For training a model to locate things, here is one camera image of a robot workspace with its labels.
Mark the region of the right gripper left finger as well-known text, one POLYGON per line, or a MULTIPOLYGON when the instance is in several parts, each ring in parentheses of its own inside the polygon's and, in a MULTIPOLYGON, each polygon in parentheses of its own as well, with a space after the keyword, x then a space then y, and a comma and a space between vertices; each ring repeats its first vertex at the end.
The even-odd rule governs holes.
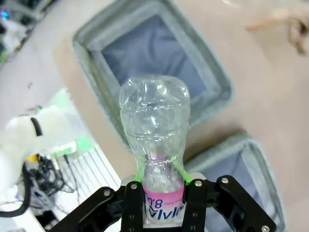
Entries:
POLYGON ((121 181, 118 190, 101 187, 56 224, 51 232, 106 232, 122 220, 121 232, 143 231, 144 190, 135 176, 121 181))

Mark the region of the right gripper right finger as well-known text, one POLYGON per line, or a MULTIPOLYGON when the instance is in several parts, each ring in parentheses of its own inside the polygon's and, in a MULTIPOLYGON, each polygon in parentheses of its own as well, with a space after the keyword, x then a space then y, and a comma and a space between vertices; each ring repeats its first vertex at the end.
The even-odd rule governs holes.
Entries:
POLYGON ((190 174, 193 178, 185 187, 183 232, 203 232, 207 208, 219 213, 233 232, 274 232, 276 223, 230 175, 209 181, 201 173, 190 174))

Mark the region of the person's right hand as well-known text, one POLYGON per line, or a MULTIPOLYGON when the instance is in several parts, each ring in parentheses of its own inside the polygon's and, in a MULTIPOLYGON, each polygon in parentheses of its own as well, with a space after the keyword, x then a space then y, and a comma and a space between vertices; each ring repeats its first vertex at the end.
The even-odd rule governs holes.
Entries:
POLYGON ((308 2, 273 9, 267 15, 247 24, 245 28, 247 31, 255 31, 275 24, 285 24, 288 27, 288 41, 299 54, 309 53, 308 2))

